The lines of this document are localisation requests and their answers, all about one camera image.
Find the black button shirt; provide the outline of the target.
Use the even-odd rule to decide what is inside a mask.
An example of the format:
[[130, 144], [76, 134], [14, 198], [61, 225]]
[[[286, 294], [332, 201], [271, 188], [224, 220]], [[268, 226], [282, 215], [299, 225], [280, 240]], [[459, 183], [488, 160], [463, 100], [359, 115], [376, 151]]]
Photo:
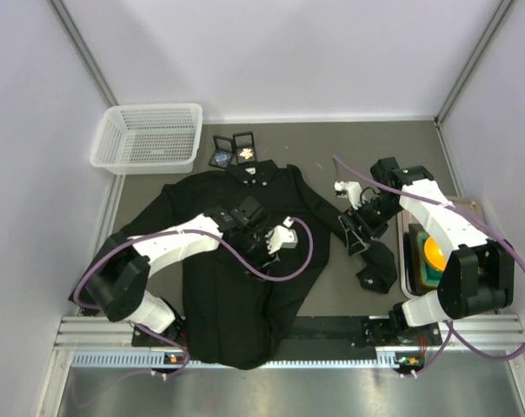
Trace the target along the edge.
[[248, 272], [227, 248], [194, 255], [152, 275], [148, 291], [168, 302], [186, 324], [297, 315], [329, 261], [330, 240], [343, 238], [340, 211], [318, 195], [300, 169], [272, 161], [232, 165], [188, 176], [163, 187], [160, 195], [119, 232], [149, 235], [182, 224], [214, 207], [233, 209], [247, 198], [257, 200], [276, 225], [294, 221], [298, 243], [282, 249], [264, 270]]

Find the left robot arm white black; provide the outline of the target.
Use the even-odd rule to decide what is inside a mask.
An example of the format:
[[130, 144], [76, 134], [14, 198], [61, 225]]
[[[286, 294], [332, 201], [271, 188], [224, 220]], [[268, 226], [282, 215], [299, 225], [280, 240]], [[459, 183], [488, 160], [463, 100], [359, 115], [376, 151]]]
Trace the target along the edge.
[[110, 321], [129, 321], [143, 332], [171, 340], [183, 319], [168, 302], [152, 295], [150, 277], [194, 255], [227, 248], [257, 277], [280, 250], [297, 244], [293, 221], [271, 225], [263, 206], [249, 197], [239, 207], [214, 207], [192, 219], [149, 235], [111, 235], [93, 258], [73, 293], [76, 304], [101, 311]]

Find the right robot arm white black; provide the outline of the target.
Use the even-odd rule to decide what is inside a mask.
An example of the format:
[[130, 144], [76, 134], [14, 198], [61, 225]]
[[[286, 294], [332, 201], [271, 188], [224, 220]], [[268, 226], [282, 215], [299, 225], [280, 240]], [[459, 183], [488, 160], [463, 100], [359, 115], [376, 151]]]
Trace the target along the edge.
[[485, 235], [478, 222], [441, 192], [423, 166], [402, 168], [394, 157], [371, 167], [369, 183], [378, 193], [364, 197], [359, 182], [337, 180], [336, 195], [349, 200], [339, 217], [349, 253], [367, 251], [381, 237], [389, 220], [409, 212], [435, 241], [446, 261], [436, 289], [397, 303], [389, 325], [397, 336], [439, 321], [459, 320], [509, 306], [514, 298], [515, 260], [510, 246]]

